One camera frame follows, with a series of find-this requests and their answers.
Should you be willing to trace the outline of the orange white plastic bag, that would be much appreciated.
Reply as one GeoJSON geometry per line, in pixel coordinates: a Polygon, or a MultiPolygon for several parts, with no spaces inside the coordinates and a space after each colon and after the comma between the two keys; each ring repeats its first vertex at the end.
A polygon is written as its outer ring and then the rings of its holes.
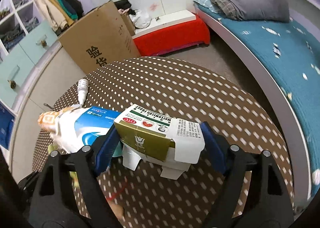
{"type": "Polygon", "coordinates": [[[76,136],[74,127],[81,112],[79,107],[66,107],[60,111],[44,112],[39,116],[37,123],[41,129],[49,132],[55,147],[67,153],[75,153],[83,146],[76,136]]]}

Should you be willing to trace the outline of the blue white carton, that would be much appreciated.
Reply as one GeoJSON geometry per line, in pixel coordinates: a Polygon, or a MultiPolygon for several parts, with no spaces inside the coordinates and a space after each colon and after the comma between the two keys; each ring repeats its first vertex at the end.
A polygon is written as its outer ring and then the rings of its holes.
{"type": "Polygon", "coordinates": [[[119,112],[100,107],[78,108],[71,112],[73,136],[69,151],[77,152],[85,145],[92,145],[97,137],[106,135],[119,112]]]}

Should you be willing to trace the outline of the white medicine box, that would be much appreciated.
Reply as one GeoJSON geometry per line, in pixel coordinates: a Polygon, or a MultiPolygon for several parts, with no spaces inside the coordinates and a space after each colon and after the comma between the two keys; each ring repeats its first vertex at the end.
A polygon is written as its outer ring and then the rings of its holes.
{"type": "Polygon", "coordinates": [[[123,166],[134,171],[141,160],[162,167],[161,177],[177,180],[197,164],[205,142],[200,124],[172,118],[134,104],[114,120],[123,143],[123,166]]]}

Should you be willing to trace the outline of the green artificial leaves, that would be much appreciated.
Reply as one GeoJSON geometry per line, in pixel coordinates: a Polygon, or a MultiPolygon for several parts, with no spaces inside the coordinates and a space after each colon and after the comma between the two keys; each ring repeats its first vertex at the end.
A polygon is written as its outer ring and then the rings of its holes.
{"type": "MultiPolygon", "coordinates": [[[[57,144],[57,143],[51,143],[48,145],[47,147],[47,152],[50,155],[52,153],[52,151],[61,151],[62,148],[57,144]]],[[[76,172],[70,172],[69,173],[73,182],[73,186],[74,187],[78,187],[79,186],[79,181],[78,181],[78,176],[76,174],[76,172]]]]}

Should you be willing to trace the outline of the blue shopping bag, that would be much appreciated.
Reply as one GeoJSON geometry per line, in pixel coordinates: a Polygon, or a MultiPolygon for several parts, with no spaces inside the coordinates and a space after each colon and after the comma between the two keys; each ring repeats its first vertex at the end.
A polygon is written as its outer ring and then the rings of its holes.
{"type": "Polygon", "coordinates": [[[9,150],[14,116],[1,105],[0,108],[0,143],[1,146],[9,150]]]}

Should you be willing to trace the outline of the small white bottle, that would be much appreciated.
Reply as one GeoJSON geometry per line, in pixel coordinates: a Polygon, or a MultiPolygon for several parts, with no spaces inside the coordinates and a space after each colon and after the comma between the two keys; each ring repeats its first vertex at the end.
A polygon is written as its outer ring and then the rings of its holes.
{"type": "Polygon", "coordinates": [[[81,106],[84,105],[88,93],[89,82],[87,79],[80,79],[78,81],[78,102],[81,106]]]}

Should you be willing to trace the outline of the low grey cabinet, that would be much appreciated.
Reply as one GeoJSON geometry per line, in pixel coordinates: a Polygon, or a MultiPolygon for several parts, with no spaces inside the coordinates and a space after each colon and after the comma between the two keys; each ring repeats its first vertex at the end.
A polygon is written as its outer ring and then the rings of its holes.
{"type": "Polygon", "coordinates": [[[10,141],[9,169],[16,182],[32,172],[40,133],[39,115],[49,111],[84,76],[59,42],[50,47],[28,75],[14,104],[18,111],[10,141]]]}

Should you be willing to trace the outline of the teal candy print mattress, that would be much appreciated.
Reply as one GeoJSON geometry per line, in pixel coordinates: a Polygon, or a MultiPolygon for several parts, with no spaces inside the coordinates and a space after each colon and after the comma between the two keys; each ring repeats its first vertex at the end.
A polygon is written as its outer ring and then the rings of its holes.
{"type": "Polygon", "coordinates": [[[266,95],[289,148],[295,199],[308,200],[319,189],[319,41],[295,20],[233,21],[209,0],[194,5],[266,95]]]}

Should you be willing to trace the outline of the large cardboard box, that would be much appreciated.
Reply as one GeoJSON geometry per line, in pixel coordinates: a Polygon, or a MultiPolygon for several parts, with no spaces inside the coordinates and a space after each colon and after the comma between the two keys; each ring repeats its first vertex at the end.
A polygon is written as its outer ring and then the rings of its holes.
{"type": "Polygon", "coordinates": [[[85,74],[140,53],[113,1],[99,6],[59,36],[59,42],[85,74]]]}

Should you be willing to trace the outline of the hanging clothes row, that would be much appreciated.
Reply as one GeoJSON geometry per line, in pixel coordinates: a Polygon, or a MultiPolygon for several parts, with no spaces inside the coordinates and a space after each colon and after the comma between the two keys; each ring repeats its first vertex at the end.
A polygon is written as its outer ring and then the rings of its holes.
{"type": "Polygon", "coordinates": [[[84,15],[82,4],[78,0],[34,0],[34,2],[41,16],[48,21],[57,35],[84,15]]]}

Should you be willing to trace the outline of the red covered bench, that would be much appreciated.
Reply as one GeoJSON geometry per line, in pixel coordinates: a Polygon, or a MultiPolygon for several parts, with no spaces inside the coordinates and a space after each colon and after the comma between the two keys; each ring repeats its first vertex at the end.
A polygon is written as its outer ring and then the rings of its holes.
{"type": "Polygon", "coordinates": [[[210,43],[207,25],[196,19],[156,30],[133,39],[141,56],[159,56],[180,49],[210,43]]]}

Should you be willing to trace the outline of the grey folded quilt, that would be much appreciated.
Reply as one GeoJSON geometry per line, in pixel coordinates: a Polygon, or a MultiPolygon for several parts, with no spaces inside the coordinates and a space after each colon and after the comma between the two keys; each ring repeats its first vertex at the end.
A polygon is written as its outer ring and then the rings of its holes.
{"type": "Polygon", "coordinates": [[[237,21],[265,20],[288,23],[287,0],[210,0],[224,15],[237,21]]]}

